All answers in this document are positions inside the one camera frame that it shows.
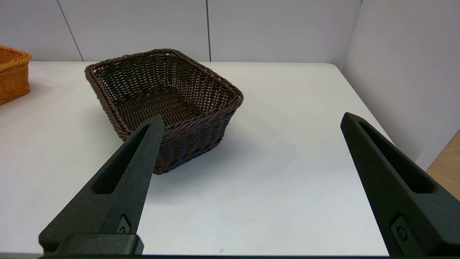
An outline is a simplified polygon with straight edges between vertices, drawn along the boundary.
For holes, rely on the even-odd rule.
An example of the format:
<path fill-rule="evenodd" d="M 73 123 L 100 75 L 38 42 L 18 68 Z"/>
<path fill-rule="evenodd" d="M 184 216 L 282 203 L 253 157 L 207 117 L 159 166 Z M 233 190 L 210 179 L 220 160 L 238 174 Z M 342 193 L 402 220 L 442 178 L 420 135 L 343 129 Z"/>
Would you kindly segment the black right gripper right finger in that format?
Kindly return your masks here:
<path fill-rule="evenodd" d="M 459 201 L 365 119 L 340 124 L 391 257 L 458 257 Z"/>

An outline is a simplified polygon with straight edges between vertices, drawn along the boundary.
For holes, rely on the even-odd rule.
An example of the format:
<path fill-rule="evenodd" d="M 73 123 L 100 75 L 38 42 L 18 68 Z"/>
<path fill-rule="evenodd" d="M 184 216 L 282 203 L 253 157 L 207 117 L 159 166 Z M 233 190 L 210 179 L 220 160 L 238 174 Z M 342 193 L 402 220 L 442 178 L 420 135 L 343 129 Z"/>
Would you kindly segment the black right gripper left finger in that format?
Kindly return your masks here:
<path fill-rule="evenodd" d="M 39 234 L 44 255 L 140 255 L 137 235 L 164 123 L 145 120 Z"/>

